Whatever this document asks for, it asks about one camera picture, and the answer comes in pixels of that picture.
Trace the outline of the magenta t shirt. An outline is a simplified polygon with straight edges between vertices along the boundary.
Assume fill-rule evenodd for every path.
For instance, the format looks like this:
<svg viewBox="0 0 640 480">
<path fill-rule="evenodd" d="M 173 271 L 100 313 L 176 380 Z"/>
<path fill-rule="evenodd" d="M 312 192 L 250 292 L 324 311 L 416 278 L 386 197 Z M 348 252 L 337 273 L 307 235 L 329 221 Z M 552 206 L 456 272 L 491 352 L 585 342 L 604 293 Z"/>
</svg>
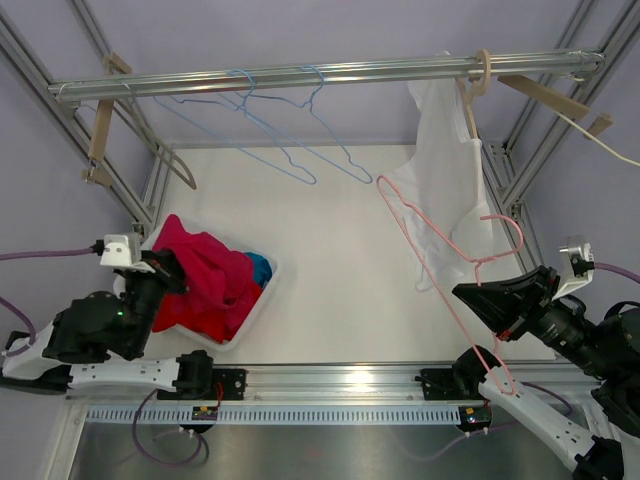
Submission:
<svg viewBox="0 0 640 480">
<path fill-rule="evenodd" d="M 244 253 L 227 248 L 206 232 L 188 232 L 175 214 L 167 217 L 155 241 L 153 250 L 162 249 L 177 256 L 188 287 L 182 301 L 197 313 L 230 309 L 256 284 L 252 261 Z"/>
</svg>

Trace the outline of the red t shirt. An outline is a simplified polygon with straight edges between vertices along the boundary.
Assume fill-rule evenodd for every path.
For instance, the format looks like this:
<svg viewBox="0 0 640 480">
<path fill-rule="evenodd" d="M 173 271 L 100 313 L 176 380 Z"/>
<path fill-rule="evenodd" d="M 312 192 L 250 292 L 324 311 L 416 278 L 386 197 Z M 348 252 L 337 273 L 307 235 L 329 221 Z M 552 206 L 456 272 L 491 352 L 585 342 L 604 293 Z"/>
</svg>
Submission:
<svg viewBox="0 0 640 480">
<path fill-rule="evenodd" d="M 204 334 L 217 343 L 231 341 L 245 323 L 261 294 L 262 289 L 257 284 L 252 284 L 232 308 L 210 308 L 199 313 L 182 301 L 183 295 L 167 295 L 156 316 L 152 331 L 158 333 L 179 325 L 189 331 Z"/>
</svg>

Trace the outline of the blue t shirt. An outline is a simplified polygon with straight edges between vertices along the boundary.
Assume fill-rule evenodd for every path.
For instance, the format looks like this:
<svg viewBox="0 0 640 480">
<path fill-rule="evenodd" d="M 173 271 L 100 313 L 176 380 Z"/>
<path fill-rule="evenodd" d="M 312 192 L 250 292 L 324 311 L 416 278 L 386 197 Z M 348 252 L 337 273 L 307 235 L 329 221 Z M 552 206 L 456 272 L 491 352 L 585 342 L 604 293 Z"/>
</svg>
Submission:
<svg viewBox="0 0 640 480">
<path fill-rule="evenodd" d="M 269 261 L 262 255 L 254 252 L 245 252 L 245 255 L 253 264 L 253 281 L 264 289 L 273 277 L 273 270 Z"/>
</svg>

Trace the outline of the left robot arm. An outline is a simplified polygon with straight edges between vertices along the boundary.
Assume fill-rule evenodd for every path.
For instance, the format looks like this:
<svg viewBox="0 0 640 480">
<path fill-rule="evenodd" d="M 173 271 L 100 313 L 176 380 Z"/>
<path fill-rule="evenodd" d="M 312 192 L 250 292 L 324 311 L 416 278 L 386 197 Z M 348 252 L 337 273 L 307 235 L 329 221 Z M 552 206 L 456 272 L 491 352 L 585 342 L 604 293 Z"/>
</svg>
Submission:
<svg viewBox="0 0 640 480">
<path fill-rule="evenodd" d="M 14 333 L 1 367 L 4 388 L 40 395 L 97 386 L 153 388 L 177 399 L 202 399 L 214 387 L 203 350 L 146 361 L 144 349 L 165 297 L 186 292 L 186 274 L 169 250 L 145 251 L 143 270 L 119 267 L 119 294 L 76 299 L 36 334 Z"/>
</svg>

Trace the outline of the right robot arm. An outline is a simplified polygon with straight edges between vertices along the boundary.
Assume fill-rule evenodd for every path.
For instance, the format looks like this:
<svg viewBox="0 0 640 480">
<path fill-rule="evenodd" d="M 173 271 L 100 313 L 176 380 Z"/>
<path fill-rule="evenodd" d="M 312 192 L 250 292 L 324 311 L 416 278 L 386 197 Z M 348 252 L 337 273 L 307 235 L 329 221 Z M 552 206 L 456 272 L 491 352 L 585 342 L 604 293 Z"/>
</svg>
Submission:
<svg viewBox="0 0 640 480">
<path fill-rule="evenodd" d="M 480 396 L 508 412 L 543 442 L 574 479 L 639 476 L 639 305 L 623 301 L 598 324 L 590 322 L 575 291 L 593 278 L 597 264 L 581 261 L 559 275 L 540 266 L 520 277 L 463 283 L 452 293 L 496 340 L 531 335 L 566 365 L 543 389 L 559 387 L 584 408 L 588 425 L 562 416 L 519 381 L 497 354 L 473 345 L 453 365 L 452 384 L 464 397 Z"/>
</svg>

